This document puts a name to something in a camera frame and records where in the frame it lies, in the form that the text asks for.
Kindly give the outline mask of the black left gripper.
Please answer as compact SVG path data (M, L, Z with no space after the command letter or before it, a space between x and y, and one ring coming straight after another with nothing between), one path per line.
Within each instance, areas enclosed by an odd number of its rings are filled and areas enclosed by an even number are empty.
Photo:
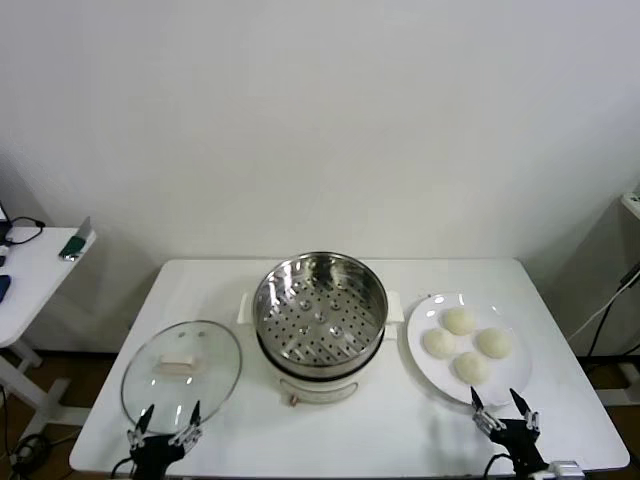
M169 466L185 457L184 446L194 446L202 435L200 401L196 402L187 427L173 438L171 435L144 438L153 412L153 404L143 409L134 429L127 431L129 445L135 446L130 449L134 480L163 480Z

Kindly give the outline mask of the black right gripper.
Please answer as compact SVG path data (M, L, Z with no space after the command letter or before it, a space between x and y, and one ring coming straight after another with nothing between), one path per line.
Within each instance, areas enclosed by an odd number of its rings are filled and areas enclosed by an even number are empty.
M536 442L540 435L539 413L513 388L509 389L520 419L495 418L485 410L478 393L470 387L472 419L481 431L491 431L489 439L503 446L512 461L515 474L533 474L546 470L548 464L540 455Z

